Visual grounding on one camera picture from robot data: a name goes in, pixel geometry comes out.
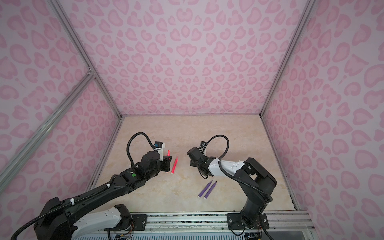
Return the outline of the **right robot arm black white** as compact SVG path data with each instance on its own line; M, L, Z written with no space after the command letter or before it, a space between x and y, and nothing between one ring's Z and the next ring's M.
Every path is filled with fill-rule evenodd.
M241 223L246 229L261 224L261 215L267 205L273 201L272 193L277 186L276 179L254 158L245 161L224 161L229 147L219 157L207 157L206 147L194 147L187 152L190 166L196 167L200 175L208 177L222 176L237 182L247 196L241 210Z

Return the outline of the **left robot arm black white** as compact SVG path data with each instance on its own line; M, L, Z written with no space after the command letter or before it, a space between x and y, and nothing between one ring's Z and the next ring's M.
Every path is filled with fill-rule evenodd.
M96 212L100 206L143 187L160 172L169 172L172 156L162 156L158 151L149 151L132 168L84 194L60 201L49 200L44 206L34 231L39 240L72 240L99 231L131 231L135 222L123 204Z

